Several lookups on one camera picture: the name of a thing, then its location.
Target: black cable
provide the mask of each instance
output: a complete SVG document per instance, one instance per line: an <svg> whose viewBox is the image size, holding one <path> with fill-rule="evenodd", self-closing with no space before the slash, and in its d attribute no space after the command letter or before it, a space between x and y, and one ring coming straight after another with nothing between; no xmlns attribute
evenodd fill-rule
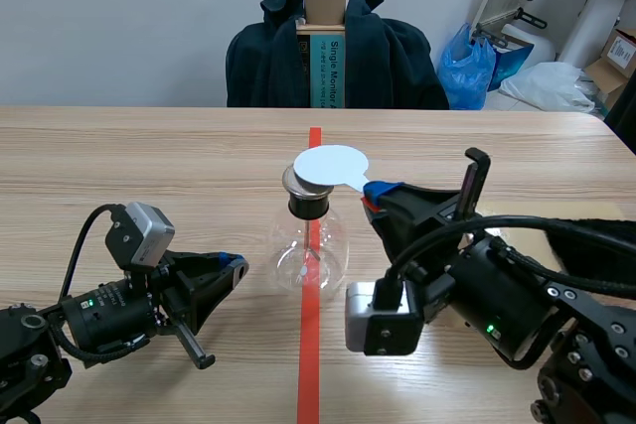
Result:
<svg viewBox="0 0 636 424"><path fill-rule="evenodd" d="M513 262L515 262L515 265L520 268L524 268L535 275L547 278L553 282L560 283L561 285L578 288L579 290L584 290L590 293L599 293L617 298L636 300L636 286L634 285L573 277L571 275L565 275L564 273L554 272L553 270L549 270L544 267L534 258L523 255L513 247L508 247L508 256Z"/></svg>
<svg viewBox="0 0 636 424"><path fill-rule="evenodd" d="M544 324L539 328L539 332L535 337L535 340L531 344L530 348L519 360L508 359L503 353L495 349L495 352L499 357L512 369L525 370L529 369L544 353L550 342L555 335L561 329L567 320L569 315L564 310L558 310L552 316L550 316Z"/></svg>
<svg viewBox="0 0 636 424"><path fill-rule="evenodd" d="M61 325L55 320L49 320L51 333L56 340L56 343L60 345L60 347L67 352L72 357L79 359L80 361L86 362L100 362L107 363L110 361L115 361L116 359L120 359L122 357L128 356L129 354L136 352L137 350L145 347L150 343L148 338L140 340L136 345L126 348L125 350L119 350L117 352L112 353L89 353L84 350L80 350L76 347L71 340L67 338L65 333L62 331Z"/></svg>
<svg viewBox="0 0 636 424"><path fill-rule="evenodd" d="M62 291L60 292L59 301L62 301L64 297L69 295L69 290L71 290L71 282L73 281L73 275L76 271L76 267L78 266L78 259L80 258L81 247L83 246L83 242L88 235L90 227L102 213L106 211L115 212L120 208L123 208L123 206L120 204L104 204L103 206L99 206L97 209L90 213L90 215L86 219L86 222L83 223L83 226L79 231L76 246L74 247L73 253L71 254L71 259L69 260L67 275L64 277L64 283L62 284Z"/></svg>
<svg viewBox="0 0 636 424"><path fill-rule="evenodd" d="M534 228L546 230L563 235L575 236L577 238L585 238L598 246L636 256L636 244L618 239L611 235L597 232L595 230L580 227L567 221L528 215L492 215L489 217L480 217L454 222L419 238L396 258L389 270L387 270L386 276L387 278L397 279L402 269L409 262L423 252L434 247L439 242L460 238L464 233L475 232L493 227ZM551 279L560 283L561 277L562 274L559 274L555 278ZM620 293L621 296L625 296L624 294L626 293L636 295L636 287L634 286L598 281L592 281L592 283L602 290L597 293L606 295Z"/></svg>

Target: white plastic bag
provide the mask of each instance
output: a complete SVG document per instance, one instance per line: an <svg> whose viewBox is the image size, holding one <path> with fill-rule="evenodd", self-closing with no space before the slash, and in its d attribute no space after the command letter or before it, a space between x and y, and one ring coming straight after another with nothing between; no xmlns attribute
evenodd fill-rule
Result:
<svg viewBox="0 0 636 424"><path fill-rule="evenodd" d="M589 113L594 102L575 86L581 73L572 65L548 62L504 79L499 89L543 111Z"/></svg>

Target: glass flask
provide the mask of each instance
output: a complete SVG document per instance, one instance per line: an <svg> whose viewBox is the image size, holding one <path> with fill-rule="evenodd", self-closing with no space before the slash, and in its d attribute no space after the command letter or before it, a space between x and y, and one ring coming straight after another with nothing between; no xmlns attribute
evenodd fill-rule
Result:
<svg viewBox="0 0 636 424"><path fill-rule="evenodd" d="M274 218L267 238L271 275L288 291L317 285L332 295L349 262L349 238L340 217L329 208L333 187L302 181L289 166L282 177L289 202Z"/></svg>

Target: dark jacket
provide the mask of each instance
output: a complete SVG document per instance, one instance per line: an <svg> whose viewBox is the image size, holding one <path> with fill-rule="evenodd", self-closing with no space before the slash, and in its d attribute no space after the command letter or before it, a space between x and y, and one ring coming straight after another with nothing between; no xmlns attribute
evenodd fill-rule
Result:
<svg viewBox="0 0 636 424"><path fill-rule="evenodd" d="M307 107L309 86L296 20L304 0L264 0L261 24L230 44L226 61L228 107ZM424 34L373 11L383 0L350 0L345 27L346 107L448 109Z"/></svg>
<svg viewBox="0 0 636 424"><path fill-rule="evenodd" d="M632 74L625 90L609 111L605 122L636 154L636 74Z"/></svg>

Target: table surface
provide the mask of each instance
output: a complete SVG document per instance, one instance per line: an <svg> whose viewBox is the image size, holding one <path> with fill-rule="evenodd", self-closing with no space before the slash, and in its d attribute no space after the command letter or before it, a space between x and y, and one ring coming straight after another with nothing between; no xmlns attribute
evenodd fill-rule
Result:
<svg viewBox="0 0 636 424"><path fill-rule="evenodd" d="M268 280L265 236L285 207L280 177L307 146L349 144L370 179L459 185L475 146L493 158L483 199L616 203L636 218L636 159L591 116L574 113L0 108L0 306L57 300L80 227L96 206L142 201L175 224L171 248L239 252L251 270L199 334L217 363L194 369L174 337L74 375L38 410L45 423L295 423L300 302ZM338 189L347 281L387 266L359 196ZM72 292L119 279L91 231ZM323 423L534 422L536 372L506 368L475 333L441 320L418 351L370 358L344 345L344 290L321 310Z"/></svg>

